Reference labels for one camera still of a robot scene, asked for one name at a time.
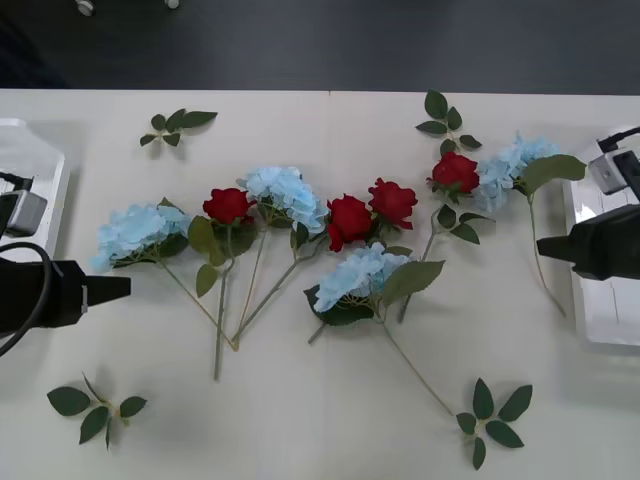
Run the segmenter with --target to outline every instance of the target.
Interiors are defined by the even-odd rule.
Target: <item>flower stem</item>
[[[309,345],[313,345],[313,342],[315,342],[318,339],[320,334],[324,331],[324,327],[326,327],[326,326],[327,326],[327,324],[323,323],[322,326],[320,328],[318,328],[318,330],[316,330],[316,332],[313,335],[311,335],[311,338],[309,338],[309,340],[307,340],[307,343]]]
[[[253,292],[253,283],[256,279],[256,272],[258,271],[258,263],[260,262],[260,255],[262,255],[262,248],[264,247],[264,240],[267,238],[268,225],[265,225],[264,232],[262,233],[262,239],[260,240],[260,247],[258,248],[258,256],[256,257],[256,264],[253,267],[253,275],[251,275],[251,283],[249,284],[249,292],[247,293],[247,300],[244,302],[244,308],[242,309],[242,316],[240,317],[240,323],[238,328],[242,326],[244,318],[247,315],[247,308],[249,308],[249,301],[251,300],[251,293]]]
[[[220,286],[220,303],[218,304],[218,331],[216,332],[216,363],[213,367],[213,379],[217,382],[220,379],[220,355],[222,353],[222,321],[224,318],[224,291],[227,286],[227,275],[236,264],[236,257],[231,246],[231,226],[227,226],[227,248],[231,254],[231,263],[222,273],[222,285]]]
[[[162,268],[164,268],[164,269],[167,271],[167,273],[168,273],[169,275],[171,275],[171,278],[173,278],[173,279],[176,281],[176,283],[177,283],[178,285],[180,285],[180,287],[185,291],[185,293],[186,293],[187,295],[189,295],[189,297],[191,298],[191,300],[193,300],[193,303],[195,303],[195,304],[196,304],[196,306],[197,306],[197,307],[202,311],[202,313],[204,313],[207,317],[209,317],[209,320],[211,320],[211,322],[212,322],[212,323],[217,327],[217,326],[218,326],[218,322],[216,322],[216,319],[215,319],[215,318],[213,318],[209,312],[207,312],[207,310],[202,306],[202,304],[198,301],[198,299],[197,299],[196,297],[194,297],[194,296],[193,296],[193,294],[192,294],[192,293],[189,291],[189,289],[188,289],[188,288],[187,288],[187,287],[186,287],[186,286],[185,286],[185,285],[180,281],[180,279],[179,279],[178,277],[176,277],[176,276],[174,275],[174,273],[173,273],[171,270],[169,270],[169,267],[167,267],[167,265],[166,265],[162,260],[158,260],[158,264],[159,264]],[[229,344],[229,346],[230,346],[231,348],[233,348],[234,350],[236,350],[236,348],[234,347],[233,343],[231,342],[231,340],[229,340],[229,339],[227,338],[227,336],[226,336],[226,335],[225,335],[225,337],[224,337],[224,338],[225,338],[226,342]]]
[[[436,215],[438,215],[438,212],[440,211],[442,207],[437,208],[432,214],[431,214],[431,236],[429,236],[429,241],[427,242],[427,248],[424,249],[424,253],[422,254],[422,258],[420,258],[421,262],[424,262],[427,259],[427,255],[429,254],[429,250],[431,250],[431,245],[433,245],[433,240],[436,238],[436,235],[438,234],[438,230],[436,229]],[[404,321],[404,316],[407,313],[407,308],[409,307],[409,302],[411,301],[411,295],[409,295],[404,303],[402,304],[402,307],[400,308],[400,313],[398,314],[398,323],[402,323]]]
[[[551,293],[551,290],[549,290],[549,287],[547,287],[547,283],[544,280],[544,275],[542,274],[542,268],[540,267],[540,257],[538,256],[538,247],[536,247],[536,221],[535,221],[535,216],[533,214],[533,195],[527,196],[527,202],[529,203],[529,213],[531,215],[531,232],[533,235],[533,254],[536,257],[536,265],[538,267],[538,273],[540,274],[540,280],[542,281],[542,286],[547,292],[549,299],[551,299],[554,305],[558,308],[562,316],[566,318],[567,314],[562,308],[562,305],[560,305],[560,302],[556,299],[556,297],[553,296],[553,294]]]
[[[258,315],[260,310],[262,310],[262,307],[264,307],[267,304],[267,302],[269,301],[269,299],[273,296],[273,294],[276,293],[280,289],[280,286],[284,283],[284,281],[287,279],[287,277],[291,274],[291,272],[293,272],[295,270],[295,268],[298,265],[300,265],[303,262],[306,262],[307,260],[311,260],[313,257],[315,257],[318,254],[318,252],[320,251],[320,246],[323,243],[323,241],[324,241],[324,238],[320,238],[318,240],[318,243],[316,244],[316,248],[313,251],[313,253],[311,253],[310,255],[307,255],[306,257],[299,257],[291,264],[291,266],[287,269],[287,271],[284,272],[282,277],[280,277],[280,280],[278,280],[276,282],[276,284],[273,286],[273,288],[271,290],[269,290],[269,293],[267,293],[267,295],[258,304],[256,309],[251,313],[251,315],[249,315],[247,320],[240,325],[240,328],[238,328],[238,333],[236,333],[235,336],[231,339],[231,341],[236,345],[236,348],[239,345],[240,336],[245,331],[245,329],[249,326],[249,324],[253,321],[253,319],[256,318],[256,316]]]
[[[389,331],[387,326],[384,324],[384,322],[382,322],[381,325],[382,325],[382,328],[384,329],[384,332],[387,334],[387,337],[393,344],[393,346],[396,347],[396,350],[398,350],[400,355],[402,355],[402,358],[404,358],[405,362],[407,362],[407,365],[409,365],[411,370],[413,370],[413,373],[415,373],[418,379],[420,379],[420,383],[422,383],[422,385],[429,391],[429,393],[433,395],[433,397],[438,401],[438,403],[442,406],[442,408],[446,410],[446,412],[449,415],[451,415],[452,417],[455,416],[453,411],[447,406],[447,404],[442,401],[442,399],[436,394],[436,392],[433,391],[433,389],[429,386],[429,384],[425,381],[425,379],[422,378],[422,375],[420,375],[420,372],[416,370],[416,367],[413,366],[409,358],[404,354],[404,352],[400,348],[400,345],[398,345],[396,341],[393,339],[393,337],[391,336],[391,332]]]

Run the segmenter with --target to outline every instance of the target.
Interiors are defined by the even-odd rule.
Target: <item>black cable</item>
[[[51,286],[53,285],[53,267],[51,265],[51,259],[49,258],[47,252],[45,252],[41,246],[28,242],[15,242],[8,245],[0,246],[0,253],[9,250],[17,250],[19,248],[28,248],[29,250],[33,250],[38,255],[40,255],[40,258],[42,259],[42,268],[44,269],[44,281],[42,283],[40,298],[38,298],[36,306],[33,308],[31,315],[29,315],[27,321],[22,324],[18,331],[14,333],[13,336],[9,340],[7,340],[4,345],[0,346],[0,357],[11,350],[15,346],[15,344],[20,341],[24,334],[27,333],[27,330],[29,330],[31,327],[35,327],[38,324],[38,319],[40,318],[42,310],[49,300],[49,295],[51,294]]]
[[[618,142],[637,133],[640,133],[640,127],[632,128],[631,130],[627,130],[626,132],[620,132],[616,133],[615,135],[611,135],[604,140],[598,141],[598,146],[600,147],[600,150],[602,150],[602,153],[613,152],[614,150],[618,149]]]

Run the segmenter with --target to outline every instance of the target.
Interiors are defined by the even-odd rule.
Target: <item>white table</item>
[[[0,116],[29,121],[75,162],[61,226],[60,258],[88,270],[96,231],[114,209],[167,196],[191,214],[214,187],[252,167],[296,165],[322,196],[366,197],[378,176],[418,192],[424,247],[436,207],[424,179],[439,142],[413,127],[423,93],[2,91]],[[484,143],[476,159],[517,129],[577,151],[617,125],[640,123],[640,98],[450,94],[467,133]],[[177,150],[140,148],[152,115],[178,108],[220,112]],[[288,282],[248,330],[240,352],[224,352],[212,381],[214,329],[154,266],[126,272],[131,297],[96,307],[72,328],[33,331],[0,361],[0,477],[3,479],[631,479],[640,470],[640,360],[589,353],[537,283],[524,198],[514,193],[482,245],[440,238],[431,259],[442,276],[417,296],[398,342],[455,411],[470,409],[482,376],[498,403],[533,383],[530,410],[514,425],[526,447],[488,442],[475,472],[455,420],[424,391],[375,326],[318,326],[303,288],[342,255],[326,254]],[[561,190],[536,198],[540,236],[564,231]],[[290,259],[270,237],[258,299]],[[255,248],[232,277],[227,322],[235,325]],[[195,254],[172,262],[194,284]],[[544,259],[550,284],[572,316],[569,269]],[[203,299],[217,306],[217,288]],[[106,452],[77,445],[80,419],[60,417],[46,393],[81,380],[114,401],[140,394],[148,407]]]

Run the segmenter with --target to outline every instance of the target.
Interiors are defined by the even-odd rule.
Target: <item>red rose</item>
[[[385,182],[381,178],[376,180],[376,186],[369,188],[373,200],[369,202],[374,212],[378,212],[393,225],[413,230],[411,222],[405,217],[411,216],[413,206],[418,203],[416,192],[410,188],[400,188],[395,182]]]
[[[213,220],[224,225],[231,225],[233,221],[240,217],[244,223],[253,222],[253,217],[247,216],[249,207],[255,204],[247,201],[247,192],[243,192],[237,188],[227,188],[220,190],[214,188],[211,190],[211,200],[207,200],[202,204],[202,209]]]
[[[427,178],[427,180],[433,180],[447,187],[454,183],[460,183],[460,192],[471,193],[471,190],[480,183],[480,177],[476,173],[477,166],[477,162],[469,160],[467,157],[454,152],[447,152],[442,156],[438,164],[433,167],[433,178]]]
[[[371,212],[364,202],[351,195],[344,195],[342,199],[327,202],[327,206],[331,212],[330,250],[339,252],[345,243],[366,239],[371,229]]]

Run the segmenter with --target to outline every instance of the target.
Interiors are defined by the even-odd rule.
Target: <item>light blue hydrangea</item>
[[[409,257],[383,253],[384,246],[374,243],[371,247],[357,248],[336,270],[320,281],[313,306],[316,312],[326,312],[347,294],[368,297],[381,292],[384,282]]]
[[[111,223],[98,230],[98,255],[90,260],[98,272],[109,270],[122,258],[139,253],[171,234],[187,236],[191,219],[175,207],[131,205],[124,213],[113,212]]]
[[[544,138],[528,142],[517,133],[511,146],[488,161],[478,163],[476,172],[480,177],[480,184],[473,191],[476,204],[488,212],[499,209],[507,202],[508,191],[513,188],[513,181],[522,175],[529,163],[556,153],[558,147]]]
[[[302,223],[310,233],[324,230],[324,217],[329,213],[325,202],[302,181],[295,167],[260,167],[249,172],[246,180],[238,180],[255,199],[271,197],[273,205],[293,220],[293,228]]]

